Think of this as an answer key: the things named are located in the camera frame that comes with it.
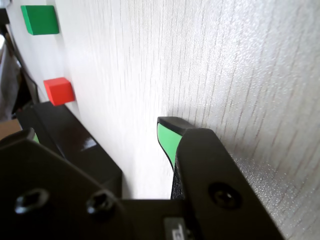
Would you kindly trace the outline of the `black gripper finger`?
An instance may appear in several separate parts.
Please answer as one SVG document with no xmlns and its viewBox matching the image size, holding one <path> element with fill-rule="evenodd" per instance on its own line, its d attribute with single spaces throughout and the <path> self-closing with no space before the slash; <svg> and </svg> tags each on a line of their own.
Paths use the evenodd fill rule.
<svg viewBox="0 0 320 240">
<path fill-rule="evenodd" d="M 0 143 L 3 240 L 128 240 L 112 193 L 20 131 Z"/>
<path fill-rule="evenodd" d="M 197 240 L 280 240 L 282 234 L 236 163 L 208 128 L 157 119 L 157 139 L 179 177 Z"/>
</svg>

